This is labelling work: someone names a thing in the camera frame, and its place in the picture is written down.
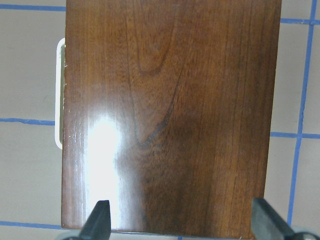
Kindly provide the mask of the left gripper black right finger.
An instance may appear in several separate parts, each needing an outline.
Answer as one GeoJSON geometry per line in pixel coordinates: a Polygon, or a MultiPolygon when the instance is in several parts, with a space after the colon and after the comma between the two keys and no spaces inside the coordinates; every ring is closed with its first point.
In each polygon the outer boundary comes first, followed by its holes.
{"type": "Polygon", "coordinates": [[[291,240],[293,229],[264,198],[253,198],[251,231],[257,240],[291,240]]]}

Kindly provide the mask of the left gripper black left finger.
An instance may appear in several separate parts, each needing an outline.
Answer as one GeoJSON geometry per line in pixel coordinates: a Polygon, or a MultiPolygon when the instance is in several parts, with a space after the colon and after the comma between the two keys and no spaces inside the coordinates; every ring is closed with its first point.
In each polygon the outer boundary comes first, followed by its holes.
{"type": "Polygon", "coordinates": [[[108,200],[99,200],[79,233],[81,240],[109,240],[111,212],[108,200]]]}

